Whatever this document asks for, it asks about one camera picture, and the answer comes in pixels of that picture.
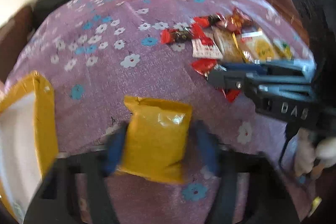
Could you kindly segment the gold foil snack packet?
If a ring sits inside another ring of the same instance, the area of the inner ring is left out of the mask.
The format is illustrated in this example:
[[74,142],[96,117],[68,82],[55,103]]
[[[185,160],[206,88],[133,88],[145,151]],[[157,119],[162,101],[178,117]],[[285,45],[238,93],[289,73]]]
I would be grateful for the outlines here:
[[191,105],[156,98],[124,97],[131,112],[119,170],[150,181],[184,182]]

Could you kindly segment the green pea snack packet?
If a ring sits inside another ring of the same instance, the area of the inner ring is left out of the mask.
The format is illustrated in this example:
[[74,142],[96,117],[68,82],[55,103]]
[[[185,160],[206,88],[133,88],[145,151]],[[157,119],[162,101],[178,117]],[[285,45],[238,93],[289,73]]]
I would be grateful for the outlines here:
[[273,45],[277,53],[282,59],[291,60],[293,58],[293,53],[291,51],[290,45],[284,40],[273,39]]

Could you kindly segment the orange red small packet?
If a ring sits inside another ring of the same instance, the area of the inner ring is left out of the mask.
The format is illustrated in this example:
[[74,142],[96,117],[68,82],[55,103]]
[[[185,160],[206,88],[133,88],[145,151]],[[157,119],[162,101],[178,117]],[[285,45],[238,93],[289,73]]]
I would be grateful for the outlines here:
[[217,65],[215,59],[198,59],[191,63],[192,68],[200,75],[205,75]]

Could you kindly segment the salted egg yolk biscuit pack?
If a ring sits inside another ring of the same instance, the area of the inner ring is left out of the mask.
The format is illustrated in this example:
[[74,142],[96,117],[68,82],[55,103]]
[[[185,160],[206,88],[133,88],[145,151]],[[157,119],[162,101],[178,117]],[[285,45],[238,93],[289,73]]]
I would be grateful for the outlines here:
[[248,62],[280,59],[273,44],[262,31],[245,33],[238,39],[239,48]]

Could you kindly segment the beige cracker packet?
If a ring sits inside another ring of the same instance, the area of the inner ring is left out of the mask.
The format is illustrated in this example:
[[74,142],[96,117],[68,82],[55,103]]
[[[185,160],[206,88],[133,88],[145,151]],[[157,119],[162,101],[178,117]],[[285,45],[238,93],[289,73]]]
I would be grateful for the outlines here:
[[242,63],[242,54],[236,47],[233,36],[230,32],[212,26],[214,41],[223,55],[224,63]]

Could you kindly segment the red white snack packet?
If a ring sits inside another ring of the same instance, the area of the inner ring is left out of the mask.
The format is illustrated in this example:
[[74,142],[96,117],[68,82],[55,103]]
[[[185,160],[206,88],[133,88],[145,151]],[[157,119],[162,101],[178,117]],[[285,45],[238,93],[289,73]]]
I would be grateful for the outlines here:
[[192,57],[200,59],[221,60],[223,58],[223,54],[215,44],[213,34],[206,32],[205,35],[212,40],[213,44],[211,46],[205,46],[202,44],[200,39],[192,39]]

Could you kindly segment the red black candy packet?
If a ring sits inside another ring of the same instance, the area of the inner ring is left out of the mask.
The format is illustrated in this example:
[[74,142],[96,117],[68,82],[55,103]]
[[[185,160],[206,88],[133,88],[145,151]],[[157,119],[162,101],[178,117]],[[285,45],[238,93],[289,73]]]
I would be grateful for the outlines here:
[[161,32],[161,43],[179,43],[185,42],[192,39],[206,39],[205,33],[202,28],[194,23],[188,27],[182,27],[181,29],[168,28]]

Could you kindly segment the dark red date snack packet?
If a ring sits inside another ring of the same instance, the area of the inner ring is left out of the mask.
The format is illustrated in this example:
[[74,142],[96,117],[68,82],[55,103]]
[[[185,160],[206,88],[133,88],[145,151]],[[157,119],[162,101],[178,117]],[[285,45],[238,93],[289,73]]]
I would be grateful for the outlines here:
[[252,18],[235,7],[232,14],[226,19],[225,28],[235,34],[241,34],[242,29],[254,24]]

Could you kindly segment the dark red slim snack bar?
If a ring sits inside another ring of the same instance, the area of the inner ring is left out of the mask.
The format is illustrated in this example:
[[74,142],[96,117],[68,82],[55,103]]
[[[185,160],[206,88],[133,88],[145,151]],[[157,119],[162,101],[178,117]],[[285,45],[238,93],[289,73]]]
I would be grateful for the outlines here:
[[200,25],[202,28],[209,28],[210,26],[217,24],[217,22],[220,22],[223,19],[223,16],[219,13],[206,16],[197,16],[193,18],[195,23]]

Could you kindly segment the yellow-edged cardboard tray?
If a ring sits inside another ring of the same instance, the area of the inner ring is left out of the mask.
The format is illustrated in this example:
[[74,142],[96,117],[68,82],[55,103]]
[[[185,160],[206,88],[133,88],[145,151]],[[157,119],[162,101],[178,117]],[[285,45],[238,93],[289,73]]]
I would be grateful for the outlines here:
[[31,72],[1,98],[1,202],[18,223],[58,153],[54,89]]

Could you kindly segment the purple floral tablecloth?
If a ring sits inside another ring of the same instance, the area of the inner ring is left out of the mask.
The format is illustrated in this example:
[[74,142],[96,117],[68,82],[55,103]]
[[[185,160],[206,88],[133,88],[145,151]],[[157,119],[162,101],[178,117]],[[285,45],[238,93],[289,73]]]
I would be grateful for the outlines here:
[[55,91],[55,120],[62,152],[80,153],[130,116],[125,96],[181,101],[212,133],[234,148],[265,152],[277,161],[282,122],[255,113],[243,95],[229,103],[192,67],[192,45],[166,46],[165,28],[196,16],[227,15],[238,8],[270,39],[284,40],[297,59],[313,55],[295,30],[264,0],[71,0],[46,17],[21,51],[7,89],[36,71]]

